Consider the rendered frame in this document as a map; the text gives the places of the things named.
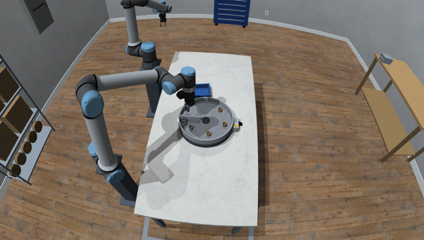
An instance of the white marble tabletop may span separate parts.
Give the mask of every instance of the white marble tabletop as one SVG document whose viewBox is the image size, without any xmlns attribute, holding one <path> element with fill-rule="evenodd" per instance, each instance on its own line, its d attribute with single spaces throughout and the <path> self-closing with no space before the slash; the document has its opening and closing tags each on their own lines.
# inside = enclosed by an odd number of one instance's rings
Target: white marble tabletop
<svg viewBox="0 0 424 240">
<path fill-rule="evenodd" d="M 198 147 L 178 128 L 184 105 L 162 92 L 147 142 L 134 213 L 180 223 L 258 225 L 258 130 L 250 56 L 176 52 L 172 75 L 190 66 L 196 83 L 209 83 L 212 97 L 243 122 L 222 144 Z"/>
</svg>

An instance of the wooden floor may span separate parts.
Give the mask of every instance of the wooden floor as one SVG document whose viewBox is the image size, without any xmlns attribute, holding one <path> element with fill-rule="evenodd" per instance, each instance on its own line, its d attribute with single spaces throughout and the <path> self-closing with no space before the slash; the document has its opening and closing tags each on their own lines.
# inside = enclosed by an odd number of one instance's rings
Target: wooden floor
<svg viewBox="0 0 424 240">
<path fill-rule="evenodd" d="M 137 23 L 141 40 L 156 44 L 165 69 L 176 51 L 251 56 L 259 140 L 255 240 L 424 239 L 423 195 L 406 157 L 380 163 L 384 143 L 364 96 L 355 95 L 365 71 L 346 42 L 259 23 Z M 120 205 L 119 194 L 95 174 L 75 97 L 86 75 L 139 70 L 142 60 L 126 54 L 127 43 L 125 22 L 110 23 L 63 84 L 46 113 L 56 132 L 32 186 L 12 180 L 0 203 L 2 240 L 142 239 L 144 218 Z M 371 81 L 365 87 L 373 88 Z M 153 122 L 146 118 L 146 87 L 101 94 L 113 150 L 138 181 Z M 248 239 L 248 228 L 233 236 L 231 227 L 165 222 L 160 228 L 151 220 L 148 236 Z"/>
</svg>

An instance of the round gray tray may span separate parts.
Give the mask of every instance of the round gray tray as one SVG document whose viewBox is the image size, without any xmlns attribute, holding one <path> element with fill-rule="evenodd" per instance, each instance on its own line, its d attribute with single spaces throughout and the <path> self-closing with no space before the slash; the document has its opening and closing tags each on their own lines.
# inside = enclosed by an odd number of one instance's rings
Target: round gray tray
<svg viewBox="0 0 424 240">
<path fill-rule="evenodd" d="M 198 147 L 217 146 L 231 135 L 234 116 L 231 109 L 213 97 L 199 97 L 193 106 L 184 105 L 179 114 L 179 130 L 189 143 Z"/>
</svg>

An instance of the blue tool cabinet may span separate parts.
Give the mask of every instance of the blue tool cabinet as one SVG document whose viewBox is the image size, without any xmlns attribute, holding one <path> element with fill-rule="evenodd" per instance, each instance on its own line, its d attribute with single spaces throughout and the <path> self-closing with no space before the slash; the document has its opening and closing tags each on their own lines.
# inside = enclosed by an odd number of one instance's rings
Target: blue tool cabinet
<svg viewBox="0 0 424 240">
<path fill-rule="evenodd" d="M 245 28 L 249 21 L 250 0 L 215 0 L 213 23 L 240 25 Z"/>
</svg>

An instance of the brown cylinder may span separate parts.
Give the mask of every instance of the brown cylinder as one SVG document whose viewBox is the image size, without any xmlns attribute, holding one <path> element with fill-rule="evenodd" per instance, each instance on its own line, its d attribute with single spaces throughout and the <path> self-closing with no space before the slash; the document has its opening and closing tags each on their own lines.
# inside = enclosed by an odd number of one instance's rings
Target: brown cylinder
<svg viewBox="0 0 424 240">
<path fill-rule="evenodd" d="M 31 152 L 31 150 L 33 149 L 33 146 L 31 145 L 30 142 L 28 141 L 24 141 L 21 145 L 20 145 L 20 151 L 23 152 L 24 154 L 29 154 Z"/>
<path fill-rule="evenodd" d="M 10 165 L 10 170 L 14 171 L 17 175 L 21 174 L 21 166 L 19 166 L 18 164 Z M 16 175 L 11 172 L 9 172 L 9 174 L 12 175 L 12 177 L 16 177 Z"/>
<path fill-rule="evenodd" d="M 14 162 L 19 165 L 24 165 L 27 162 L 27 155 L 25 155 L 25 153 L 18 152 L 14 156 Z"/>
<path fill-rule="evenodd" d="M 30 143 L 35 143 L 37 141 L 37 133 L 35 131 L 29 131 L 26 134 L 26 140 Z"/>
<path fill-rule="evenodd" d="M 36 133 L 41 132 L 41 129 L 43 129 L 43 124 L 40 121 L 35 121 L 32 124 L 32 130 L 35 131 Z"/>
</svg>

